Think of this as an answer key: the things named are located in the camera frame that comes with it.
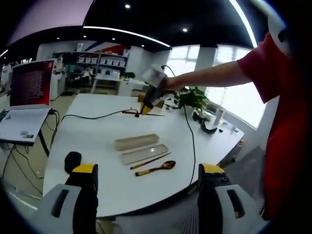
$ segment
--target person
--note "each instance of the person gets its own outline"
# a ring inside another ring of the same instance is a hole
[[[73,81],[74,87],[81,87],[85,84],[88,84],[91,82],[91,77],[92,77],[92,68],[87,67],[79,77],[76,77]]]
[[[165,89],[228,87],[248,82],[255,84],[264,103],[279,96],[268,137],[263,175],[263,217],[272,220],[290,201],[306,153],[308,99],[303,76],[293,59],[279,49],[268,33],[264,41],[242,59],[170,78]]]

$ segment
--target black sponge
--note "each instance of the black sponge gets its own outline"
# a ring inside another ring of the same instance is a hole
[[[65,158],[65,171],[70,174],[81,163],[81,153],[72,151]]]

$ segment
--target black stand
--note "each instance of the black stand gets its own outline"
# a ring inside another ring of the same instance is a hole
[[[41,142],[41,144],[43,146],[43,149],[44,149],[45,153],[47,154],[47,157],[49,157],[50,152],[49,152],[49,149],[47,147],[47,144],[45,143],[45,140],[44,140],[44,137],[43,137],[41,129],[40,129],[40,131],[38,133],[38,136],[39,136],[40,142]]]

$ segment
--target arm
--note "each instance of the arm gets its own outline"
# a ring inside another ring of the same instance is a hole
[[[184,86],[228,87],[252,81],[265,103],[280,95],[279,66],[276,61],[281,60],[281,56],[271,35],[267,34],[264,41],[242,59],[170,78],[165,89],[180,90]]]
[[[248,82],[251,82],[249,77],[243,74],[238,62],[233,61],[169,79],[167,88],[180,89],[184,86],[228,87]]]

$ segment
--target green plant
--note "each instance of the green plant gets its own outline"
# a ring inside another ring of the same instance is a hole
[[[197,87],[189,89],[182,88],[180,92],[175,93],[175,99],[178,100],[179,109],[186,105],[202,110],[206,108],[208,103],[205,93]]]
[[[124,77],[127,77],[127,78],[135,78],[136,77],[134,72],[124,72],[121,75]]]

